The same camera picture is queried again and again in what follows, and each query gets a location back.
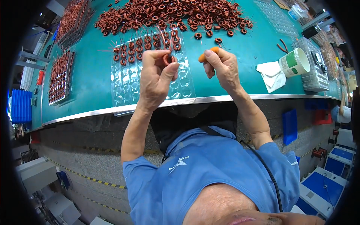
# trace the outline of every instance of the lips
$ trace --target lips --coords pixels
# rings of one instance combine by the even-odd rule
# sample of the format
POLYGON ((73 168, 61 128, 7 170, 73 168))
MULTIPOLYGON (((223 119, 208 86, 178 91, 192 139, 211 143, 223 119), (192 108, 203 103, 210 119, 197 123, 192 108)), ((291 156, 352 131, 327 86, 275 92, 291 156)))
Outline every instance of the lips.
POLYGON ((238 225, 238 224, 242 224, 244 222, 248 222, 248 221, 252 221, 252 220, 256 220, 256 219, 249 217, 249 216, 245 216, 245 217, 238 218, 231 223, 228 223, 228 225, 238 225))

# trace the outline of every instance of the printed logo on shirt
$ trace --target printed logo on shirt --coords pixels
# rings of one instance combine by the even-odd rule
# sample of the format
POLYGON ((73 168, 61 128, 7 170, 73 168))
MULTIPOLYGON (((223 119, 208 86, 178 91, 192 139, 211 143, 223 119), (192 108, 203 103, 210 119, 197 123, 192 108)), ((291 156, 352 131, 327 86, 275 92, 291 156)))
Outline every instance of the printed logo on shirt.
POLYGON ((187 165, 187 164, 183 161, 184 159, 187 159, 187 158, 188 158, 188 156, 186 156, 186 157, 179 157, 179 160, 177 161, 177 163, 176 163, 173 167, 170 167, 170 168, 169 168, 169 170, 171 170, 171 171, 168 173, 168 175, 169 175, 172 171, 174 171, 177 166, 187 165))

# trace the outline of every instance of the hand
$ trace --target hand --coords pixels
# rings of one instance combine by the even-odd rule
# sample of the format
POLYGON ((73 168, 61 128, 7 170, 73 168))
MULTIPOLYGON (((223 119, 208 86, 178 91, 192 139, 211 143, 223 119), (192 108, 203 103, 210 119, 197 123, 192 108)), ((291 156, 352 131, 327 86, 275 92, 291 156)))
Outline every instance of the hand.
POLYGON ((219 48, 218 54, 213 51, 204 51, 205 59, 204 68, 209 79, 216 76, 222 88, 232 95, 237 90, 241 90, 242 86, 239 80, 238 62, 236 56, 219 48))
POLYGON ((171 81, 177 79, 177 62, 164 66, 162 58, 169 50, 145 51, 140 79, 140 99, 137 107, 152 113, 165 100, 171 81))

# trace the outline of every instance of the metal table edge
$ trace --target metal table edge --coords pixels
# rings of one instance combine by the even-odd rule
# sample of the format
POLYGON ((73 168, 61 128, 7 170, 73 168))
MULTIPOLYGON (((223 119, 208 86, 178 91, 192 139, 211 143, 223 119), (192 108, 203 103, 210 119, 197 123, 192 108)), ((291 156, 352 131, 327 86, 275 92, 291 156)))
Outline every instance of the metal table edge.
MULTIPOLYGON (((296 99, 296 98, 325 98, 325 96, 320 95, 293 95, 293 94, 253 94, 249 95, 253 100, 260 100, 260 99, 296 99)), ((176 106, 176 105, 188 105, 188 104, 201 104, 201 103, 212 103, 212 102, 227 102, 232 101, 230 95, 220 95, 220 96, 210 96, 210 97, 198 97, 198 98, 187 98, 187 99, 174 99, 174 100, 167 100, 164 101, 159 107, 168 107, 168 106, 176 106)), ((111 107, 105 109, 98 109, 94 111, 78 113, 71 116, 65 116, 62 118, 50 120, 42 124, 43 126, 58 123, 58 122, 65 122, 74 119, 89 117, 89 116, 97 116, 103 114, 109 114, 114 112, 120 113, 131 113, 135 110, 136 104, 133 105, 124 105, 118 107, 111 107)))

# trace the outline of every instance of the plastic bucket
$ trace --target plastic bucket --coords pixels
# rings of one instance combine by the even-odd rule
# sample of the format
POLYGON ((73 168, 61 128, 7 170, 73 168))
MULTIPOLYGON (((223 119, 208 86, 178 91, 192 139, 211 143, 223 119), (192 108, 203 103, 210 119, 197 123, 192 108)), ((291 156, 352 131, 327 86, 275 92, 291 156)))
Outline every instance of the plastic bucket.
POLYGON ((309 60, 301 48, 296 48, 281 57, 279 65, 286 77, 293 77, 310 71, 309 60))
POLYGON ((303 16, 300 14, 300 12, 296 9, 296 7, 293 5, 291 9, 288 11, 288 14, 291 18, 294 20, 299 20, 300 18, 303 18, 303 16))

